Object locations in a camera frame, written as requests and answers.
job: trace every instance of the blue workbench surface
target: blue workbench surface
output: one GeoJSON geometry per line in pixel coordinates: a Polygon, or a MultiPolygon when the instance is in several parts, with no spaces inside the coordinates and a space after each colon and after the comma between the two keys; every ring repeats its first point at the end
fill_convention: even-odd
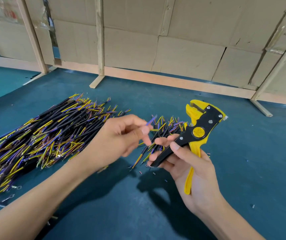
{"type": "MultiPolygon", "coordinates": [[[[220,123],[202,148],[211,153],[226,200],[267,239],[286,239],[286,106],[263,103],[265,117],[249,100],[57,69],[0,98],[0,135],[74,93],[151,114],[188,120],[192,99],[214,104],[229,119],[220,123]]],[[[82,183],[62,203],[44,239],[207,239],[209,230],[183,205],[170,175],[145,166],[129,172],[141,148],[82,183]]],[[[21,178],[14,200],[54,173],[63,162],[21,178]]]]}

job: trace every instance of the left hand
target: left hand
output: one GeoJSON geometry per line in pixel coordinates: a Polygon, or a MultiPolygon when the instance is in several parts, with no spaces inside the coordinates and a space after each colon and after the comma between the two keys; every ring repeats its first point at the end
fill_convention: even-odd
{"type": "Polygon", "coordinates": [[[127,157],[138,147],[139,140],[151,145],[148,136],[151,125],[136,115],[110,118],[89,145],[80,153],[96,170],[111,164],[120,156],[127,157]]]}

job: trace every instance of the hand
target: hand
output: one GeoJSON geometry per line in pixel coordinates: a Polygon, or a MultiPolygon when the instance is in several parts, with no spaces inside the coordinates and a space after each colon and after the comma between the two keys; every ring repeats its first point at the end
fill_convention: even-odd
{"type": "MultiPolygon", "coordinates": [[[[159,167],[171,174],[187,208],[201,217],[224,206],[226,201],[218,188],[215,169],[207,154],[201,150],[201,157],[198,157],[188,146],[180,147],[174,142],[178,136],[174,134],[155,139],[156,144],[170,146],[174,152],[159,167]],[[192,192],[187,195],[184,193],[184,187],[191,166],[194,168],[192,192]]],[[[150,155],[147,165],[150,166],[160,153],[161,151],[158,151],[150,155]]]]}
{"type": "Polygon", "coordinates": [[[111,164],[120,156],[127,157],[138,147],[139,140],[151,145],[151,125],[136,115],[108,119],[89,145],[80,153],[96,170],[111,164]]]}

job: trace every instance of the right hand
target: right hand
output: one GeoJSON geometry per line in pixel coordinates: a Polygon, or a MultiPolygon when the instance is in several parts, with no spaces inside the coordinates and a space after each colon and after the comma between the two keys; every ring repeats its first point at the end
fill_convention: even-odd
{"type": "MultiPolygon", "coordinates": [[[[178,136],[178,134],[174,134],[167,138],[155,139],[155,144],[164,147],[170,146],[173,151],[173,154],[159,167],[171,174],[184,204],[198,217],[210,214],[225,206],[227,202],[219,190],[215,169],[207,154],[201,150],[201,157],[198,157],[190,151],[188,146],[180,147],[174,142],[178,136]],[[184,187],[190,167],[194,168],[194,174],[191,194],[187,195],[184,193],[184,187]]],[[[161,151],[151,154],[147,165],[150,166],[159,154],[161,151]]]]}

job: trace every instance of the yellow handle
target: yellow handle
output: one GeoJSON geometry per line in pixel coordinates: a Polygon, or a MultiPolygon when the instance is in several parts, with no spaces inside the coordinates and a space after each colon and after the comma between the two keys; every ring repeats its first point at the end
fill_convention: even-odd
{"type": "MultiPolygon", "coordinates": [[[[201,157],[201,149],[200,148],[201,148],[201,145],[206,143],[206,141],[207,141],[207,137],[205,140],[190,142],[189,145],[190,145],[191,151],[195,155],[201,157]]],[[[185,187],[184,187],[184,192],[187,195],[191,193],[193,173],[194,173],[194,168],[191,167],[190,171],[188,173],[188,176],[186,178],[185,187]]]]}

